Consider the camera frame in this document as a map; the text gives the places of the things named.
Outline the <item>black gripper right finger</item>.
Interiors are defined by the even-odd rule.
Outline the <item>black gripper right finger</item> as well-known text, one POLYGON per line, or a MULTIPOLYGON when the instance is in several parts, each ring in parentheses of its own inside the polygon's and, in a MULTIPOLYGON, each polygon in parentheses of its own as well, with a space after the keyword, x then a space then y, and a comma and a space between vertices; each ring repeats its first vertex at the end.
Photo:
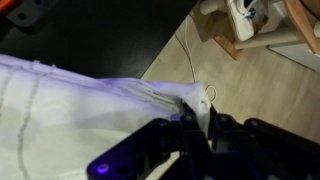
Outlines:
POLYGON ((243 124, 210 107, 209 139, 215 152, 237 155, 258 180, 320 180, 320 145, 249 118, 243 124))

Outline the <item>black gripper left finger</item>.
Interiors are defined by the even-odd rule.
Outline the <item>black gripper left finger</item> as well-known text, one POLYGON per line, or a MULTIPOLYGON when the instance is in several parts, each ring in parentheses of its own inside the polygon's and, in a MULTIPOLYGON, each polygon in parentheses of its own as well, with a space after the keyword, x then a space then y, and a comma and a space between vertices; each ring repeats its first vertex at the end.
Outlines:
POLYGON ((89 163, 88 180, 145 180, 168 161, 178 159, 163 180, 200 180, 209 174, 212 152, 195 111, 187 104, 172 121, 156 118, 89 163))

